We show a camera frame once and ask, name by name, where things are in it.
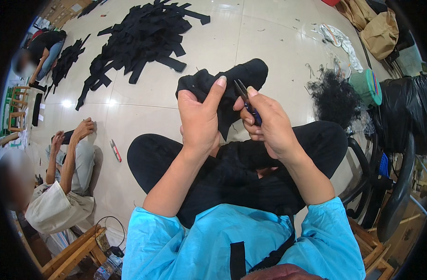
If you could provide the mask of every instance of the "white face mask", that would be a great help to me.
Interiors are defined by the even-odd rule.
[[[29,77],[33,75],[38,66],[32,62],[28,62],[27,65],[22,69],[21,77]]]

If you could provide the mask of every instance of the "black plastic bag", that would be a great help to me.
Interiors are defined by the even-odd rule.
[[[377,132],[387,152],[403,153],[408,132],[416,153],[427,151],[427,75],[380,82],[383,103],[378,110]]]

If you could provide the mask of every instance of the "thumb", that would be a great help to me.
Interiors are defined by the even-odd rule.
[[[220,100],[223,97],[225,90],[226,76],[221,76],[213,83],[203,104],[213,110],[218,109],[218,104],[220,104]]]
[[[247,96],[249,97],[249,101],[252,107],[254,107],[259,112],[259,115],[262,118],[269,116],[271,112],[271,98],[259,93],[252,86],[247,88]]]

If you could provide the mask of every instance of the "brown paper bag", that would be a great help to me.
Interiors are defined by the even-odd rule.
[[[395,13],[388,9],[387,12],[378,14],[366,25],[360,33],[366,48],[378,60],[387,57],[398,41],[398,25]]]
[[[335,7],[360,31],[377,16],[365,0],[341,0]]]

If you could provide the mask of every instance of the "black thread clump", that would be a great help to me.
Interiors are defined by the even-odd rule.
[[[357,108],[361,99],[347,80],[338,77],[334,70],[326,69],[318,81],[309,81],[308,89],[315,101],[316,114],[320,120],[328,120],[346,129],[352,120],[359,119]]]

